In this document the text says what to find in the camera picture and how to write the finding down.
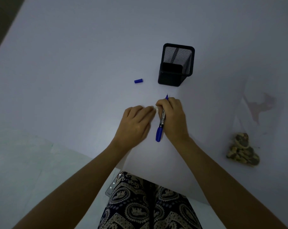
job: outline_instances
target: hand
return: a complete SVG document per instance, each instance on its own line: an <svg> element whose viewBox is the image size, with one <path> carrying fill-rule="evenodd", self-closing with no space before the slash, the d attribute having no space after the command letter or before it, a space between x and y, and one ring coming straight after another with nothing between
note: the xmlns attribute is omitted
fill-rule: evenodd
<svg viewBox="0 0 288 229"><path fill-rule="evenodd" d="M155 114L156 110L151 106L127 108L112 142L125 152L131 150L147 137Z"/></svg>
<svg viewBox="0 0 288 229"><path fill-rule="evenodd" d="M177 143L189 139L186 126L186 118L180 100L170 97L168 100L158 100L156 103L161 118L162 111L165 111L164 133L170 142L175 146Z"/></svg>

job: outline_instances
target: wire mesh basket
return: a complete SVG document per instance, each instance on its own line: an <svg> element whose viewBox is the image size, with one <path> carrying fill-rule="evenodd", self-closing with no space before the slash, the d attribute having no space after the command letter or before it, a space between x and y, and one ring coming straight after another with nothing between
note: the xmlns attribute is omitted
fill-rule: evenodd
<svg viewBox="0 0 288 229"><path fill-rule="evenodd" d="M190 46L166 43L163 46L158 83L180 84L193 73L195 49Z"/></svg>

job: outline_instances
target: white tile floor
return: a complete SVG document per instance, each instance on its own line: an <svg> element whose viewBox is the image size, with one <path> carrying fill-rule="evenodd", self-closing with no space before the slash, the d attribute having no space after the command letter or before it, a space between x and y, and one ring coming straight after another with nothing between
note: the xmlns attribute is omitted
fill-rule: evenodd
<svg viewBox="0 0 288 229"><path fill-rule="evenodd" d="M37 203L91 158L0 123L0 229L12 228ZM97 228L114 169L77 229ZM190 199L204 229L225 228L212 208Z"/></svg>

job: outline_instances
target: person's left arm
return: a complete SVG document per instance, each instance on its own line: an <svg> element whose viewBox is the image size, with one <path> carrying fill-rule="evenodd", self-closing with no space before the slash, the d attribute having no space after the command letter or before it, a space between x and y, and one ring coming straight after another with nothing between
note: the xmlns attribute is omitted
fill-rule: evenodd
<svg viewBox="0 0 288 229"><path fill-rule="evenodd" d="M13 229L75 228L123 156L144 140L156 111L127 108L110 145L37 204Z"/></svg>

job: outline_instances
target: pants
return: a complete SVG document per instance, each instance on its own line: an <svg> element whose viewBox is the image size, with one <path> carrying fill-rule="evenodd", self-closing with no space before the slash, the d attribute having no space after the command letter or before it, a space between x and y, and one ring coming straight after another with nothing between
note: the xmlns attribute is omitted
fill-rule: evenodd
<svg viewBox="0 0 288 229"><path fill-rule="evenodd" d="M187 198L123 172L117 179L99 229L202 229Z"/></svg>

